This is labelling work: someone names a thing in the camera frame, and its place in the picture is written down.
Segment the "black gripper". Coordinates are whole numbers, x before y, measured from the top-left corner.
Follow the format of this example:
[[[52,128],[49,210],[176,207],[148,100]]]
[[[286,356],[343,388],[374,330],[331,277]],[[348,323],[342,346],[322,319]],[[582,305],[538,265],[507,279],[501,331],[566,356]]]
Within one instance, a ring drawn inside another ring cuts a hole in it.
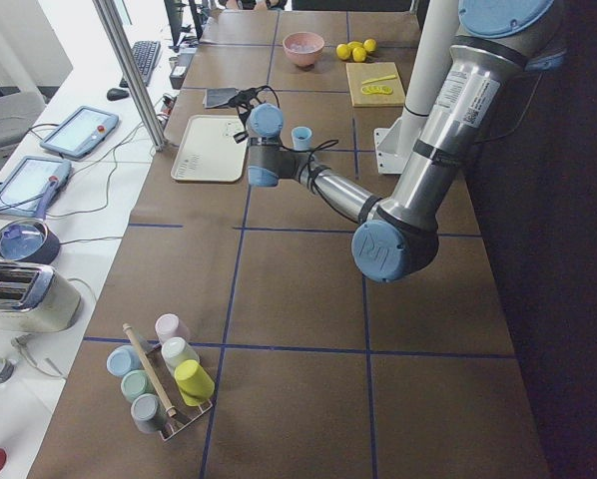
[[[249,138],[249,132],[247,127],[243,127],[243,129],[239,132],[233,134],[233,139],[237,144],[240,144]]]

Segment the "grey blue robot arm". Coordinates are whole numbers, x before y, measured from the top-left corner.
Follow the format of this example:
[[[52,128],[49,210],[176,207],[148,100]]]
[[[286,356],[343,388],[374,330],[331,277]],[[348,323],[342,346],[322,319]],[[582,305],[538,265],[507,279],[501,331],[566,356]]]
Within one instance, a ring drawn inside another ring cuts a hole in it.
[[[248,180],[273,187],[293,179],[357,225],[357,268],[392,282],[427,267],[438,251],[437,211],[508,81],[559,65],[562,1],[433,1],[429,4],[400,117],[376,133],[375,150],[398,172],[380,198],[322,166],[309,142],[287,147],[283,113],[258,103],[257,90],[235,95],[247,146]]]

